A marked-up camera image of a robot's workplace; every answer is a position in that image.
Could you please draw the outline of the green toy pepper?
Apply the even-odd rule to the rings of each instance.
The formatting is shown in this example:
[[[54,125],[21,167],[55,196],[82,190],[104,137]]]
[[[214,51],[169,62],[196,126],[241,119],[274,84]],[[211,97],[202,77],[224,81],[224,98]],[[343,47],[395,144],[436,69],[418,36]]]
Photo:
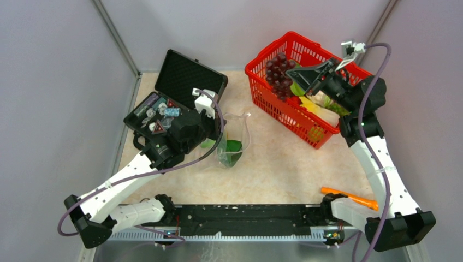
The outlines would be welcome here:
[[[216,143],[216,140],[212,140],[212,139],[207,138],[205,141],[203,141],[203,142],[200,144],[200,147],[201,147],[202,149],[211,148],[215,143]]]

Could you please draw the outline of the dark red toy grapes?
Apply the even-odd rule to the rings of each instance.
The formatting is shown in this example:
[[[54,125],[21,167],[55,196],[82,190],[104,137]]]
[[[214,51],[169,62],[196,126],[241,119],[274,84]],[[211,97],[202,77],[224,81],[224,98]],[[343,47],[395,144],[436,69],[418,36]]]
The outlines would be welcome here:
[[[266,81],[271,87],[271,91],[279,100],[286,101],[294,96],[290,87],[293,80],[286,74],[289,69],[295,68],[296,63],[287,58],[283,52],[268,60],[265,64]]]

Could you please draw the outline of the clear zip top bag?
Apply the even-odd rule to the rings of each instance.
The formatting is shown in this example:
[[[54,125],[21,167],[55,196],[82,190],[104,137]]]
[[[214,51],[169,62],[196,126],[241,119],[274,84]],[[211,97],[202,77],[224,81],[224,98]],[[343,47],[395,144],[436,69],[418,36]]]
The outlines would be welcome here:
[[[241,115],[224,114],[225,129],[218,146],[200,162],[201,169],[230,169],[236,165],[250,145],[248,119],[251,113]]]

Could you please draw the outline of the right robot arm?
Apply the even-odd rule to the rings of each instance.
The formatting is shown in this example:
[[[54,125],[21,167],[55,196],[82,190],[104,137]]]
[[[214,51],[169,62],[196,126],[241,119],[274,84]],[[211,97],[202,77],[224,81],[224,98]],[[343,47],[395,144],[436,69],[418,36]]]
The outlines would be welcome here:
[[[423,211],[405,187],[388,152],[376,110],[385,104],[387,86],[378,75],[351,85],[336,72],[334,58],[311,67],[289,69],[286,74],[309,94],[322,92],[348,110],[339,128],[360,162],[378,202],[371,211],[346,197],[333,199],[320,210],[327,225],[344,220],[361,230],[377,252],[419,243],[436,224],[431,211]]]

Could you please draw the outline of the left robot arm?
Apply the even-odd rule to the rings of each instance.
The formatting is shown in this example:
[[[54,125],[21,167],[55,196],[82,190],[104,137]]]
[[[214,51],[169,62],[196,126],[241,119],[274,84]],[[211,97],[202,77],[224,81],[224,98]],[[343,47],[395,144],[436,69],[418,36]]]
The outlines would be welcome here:
[[[113,233],[175,219],[174,204],[166,195],[124,205],[146,183],[168,172],[186,168],[207,158],[224,133],[220,108],[192,110],[175,119],[166,133],[150,138],[142,150],[119,172],[81,196],[64,200],[66,212],[58,221],[61,236],[80,236],[87,249],[104,243]]]

